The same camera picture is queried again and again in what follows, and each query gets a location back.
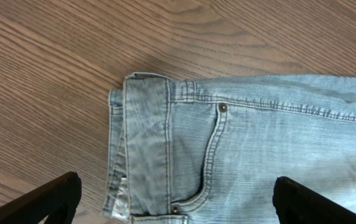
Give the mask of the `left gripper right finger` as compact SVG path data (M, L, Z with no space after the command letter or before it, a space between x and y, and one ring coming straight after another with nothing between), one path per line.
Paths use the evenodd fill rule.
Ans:
M280 224L356 224L356 213L289 177L278 177L273 206Z

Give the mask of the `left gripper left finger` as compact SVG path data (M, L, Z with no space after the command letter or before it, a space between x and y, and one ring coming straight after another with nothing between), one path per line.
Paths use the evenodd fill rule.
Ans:
M67 172L1 206L0 224L71 224L81 197L81 178Z

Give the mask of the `light blue denim shorts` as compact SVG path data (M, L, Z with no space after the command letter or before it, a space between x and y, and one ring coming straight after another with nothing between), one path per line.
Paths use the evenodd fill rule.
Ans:
M105 217L277 223L279 176L356 213L356 78L136 72L108 102Z

